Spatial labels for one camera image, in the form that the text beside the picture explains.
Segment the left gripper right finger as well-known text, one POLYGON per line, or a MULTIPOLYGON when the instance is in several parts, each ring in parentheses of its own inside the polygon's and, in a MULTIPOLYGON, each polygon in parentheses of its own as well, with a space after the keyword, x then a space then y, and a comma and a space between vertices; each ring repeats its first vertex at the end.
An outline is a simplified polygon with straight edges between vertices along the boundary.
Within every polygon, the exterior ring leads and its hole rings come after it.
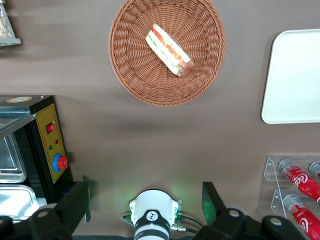
POLYGON ((206 225, 193 237, 194 240, 251 240, 245 232, 247 218, 236 208, 227 208, 214 184, 202 183, 202 210, 206 225))

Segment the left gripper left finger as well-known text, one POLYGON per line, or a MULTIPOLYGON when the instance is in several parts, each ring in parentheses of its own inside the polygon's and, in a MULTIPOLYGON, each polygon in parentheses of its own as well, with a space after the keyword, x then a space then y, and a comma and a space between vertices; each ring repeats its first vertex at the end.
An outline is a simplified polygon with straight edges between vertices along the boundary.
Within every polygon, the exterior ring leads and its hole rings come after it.
POLYGON ((89 185, 78 181, 54 207, 41 207, 28 219, 31 237, 33 240, 71 240, 89 211, 89 185))

